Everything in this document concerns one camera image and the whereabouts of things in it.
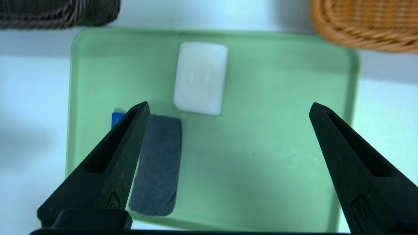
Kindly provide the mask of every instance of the brown wicker basket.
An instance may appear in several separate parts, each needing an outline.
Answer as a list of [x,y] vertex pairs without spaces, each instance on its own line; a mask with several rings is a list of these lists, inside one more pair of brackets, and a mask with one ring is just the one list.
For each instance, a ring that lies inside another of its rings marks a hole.
[[311,20],[341,46],[418,53],[418,0],[311,0]]
[[119,10],[120,0],[0,0],[0,28],[100,26]]

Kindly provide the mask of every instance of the white soap bar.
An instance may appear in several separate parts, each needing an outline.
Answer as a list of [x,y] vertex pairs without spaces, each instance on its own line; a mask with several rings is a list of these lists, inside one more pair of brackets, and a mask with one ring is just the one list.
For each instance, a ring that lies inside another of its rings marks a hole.
[[185,42],[177,62],[174,104],[179,110],[219,115],[228,48],[206,42]]

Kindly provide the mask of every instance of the woven rim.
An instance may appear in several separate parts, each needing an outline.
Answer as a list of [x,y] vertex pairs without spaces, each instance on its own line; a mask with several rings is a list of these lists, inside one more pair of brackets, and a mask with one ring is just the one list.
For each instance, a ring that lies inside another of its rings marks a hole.
[[416,32],[401,32],[395,29],[382,31],[344,24],[336,17],[333,0],[311,0],[311,20],[318,34],[341,46],[418,53]]
[[115,20],[119,11],[120,0],[67,0],[62,7],[41,14],[0,13],[0,29],[52,29],[68,28],[76,25],[99,26]]

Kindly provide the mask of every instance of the white background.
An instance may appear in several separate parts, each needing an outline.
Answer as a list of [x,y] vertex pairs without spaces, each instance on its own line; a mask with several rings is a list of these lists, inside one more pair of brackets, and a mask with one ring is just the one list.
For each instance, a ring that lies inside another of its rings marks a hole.
[[[123,0],[111,26],[313,32],[308,0]],[[0,31],[2,234],[39,228],[36,209],[64,180],[70,48],[80,30]],[[418,183],[418,56],[360,55],[354,128]]]

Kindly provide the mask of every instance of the translucent green tray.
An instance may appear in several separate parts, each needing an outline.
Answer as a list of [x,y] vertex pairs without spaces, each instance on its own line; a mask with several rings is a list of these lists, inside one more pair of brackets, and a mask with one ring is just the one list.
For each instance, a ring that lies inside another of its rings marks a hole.
[[[185,41],[229,47],[220,116],[173,105]],[[308,113],[319,102],[351,123],[358,71],[355,51],[315,36],[83,31],[71,51],[66,173],[110,130],[115,109],[148,101],[151,113],[182,121],[180,179],[170,216],[131,212],[133,219],[191,230],[335,232],[339,203]]]

